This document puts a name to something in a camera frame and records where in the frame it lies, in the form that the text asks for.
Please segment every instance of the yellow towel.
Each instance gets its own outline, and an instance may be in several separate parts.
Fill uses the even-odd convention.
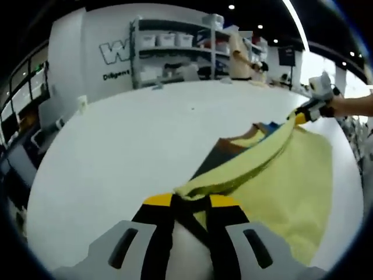
[[[249,139],[237,139],[237,140],[233,140],[231,141],[232,144],[235,144],[235,145],[238,145],[238,146],[241,146],[241,147],[250,147],[254,144],[257,144],[263,137],[264,137],[264,133],[260,130],[258,130],[256,132],[256,134],[249,138]]]
[[[245,141],[238,144],[253,144]],[[291,118],[262,142],[175,192],[189,200],[208,194],[232,196],[250,221],[282,236],[293,256],[308,265],[330,212],[331,151],[323,136],[296,127]],[[205,224],[204,213],[196,219]]]

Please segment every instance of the person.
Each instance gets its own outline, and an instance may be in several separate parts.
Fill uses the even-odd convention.
[[[347,99],[335,96],[329,106],[334,109],[335,117],[354,115],[373,117],[373,94],[361,98]]]
[[[229,38],[230,60],[229,76],[232,80],[266,82],[265,73],[269,70],[265,62],[252,63],[249,59],[249,47],[238,33]]]
[[[230,59],[229,76],[232,80],[248,81],[251,77],[252,63],[244,39],[237,32],[229,37]]]

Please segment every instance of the hand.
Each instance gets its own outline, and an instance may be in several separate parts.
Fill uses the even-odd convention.
[[[346,113],[344,112],[345,99],[339,96],[335,96],[332,101],[329,103],[329,107],[334,109],[335,117],[345,117]]]

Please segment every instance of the white table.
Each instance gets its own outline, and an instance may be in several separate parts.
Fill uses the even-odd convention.
[[[306,97],[246,82],[145,88],[90,104],[72,117],[48,150],[32,186],[27,235],[48,269],[72,266],[88,246],[147,197],[187,182],[219,137],[254,122],[282,123]],[[334,119],[305,128],[333,146],[332,211],[312,265],[330,269],[358,231],[363,195],[349,143]],[[209,252],[176,225],[168,279],[206,279]]]

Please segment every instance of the white storage bin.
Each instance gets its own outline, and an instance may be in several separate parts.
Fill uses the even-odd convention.
[[[174,47],[175,46],[175,34],[174,33],[163,33],[157,36],[157,45],[161,47]]]
[[[229,54],[229,44],[226,42],[216,44],[216,51]]]
[[[152,48],[156,46],[155,35],[142,35],[140,39],[141,48]]]
[[[192,47],[193,35],[188,34],[176,34],[175,42],[178,47],[190,48]]]
[[[214,26],[216,30],[222,30],[224,26],[224,17],[214,13],[204,16],[202,18],[202,23],[204,25]]]

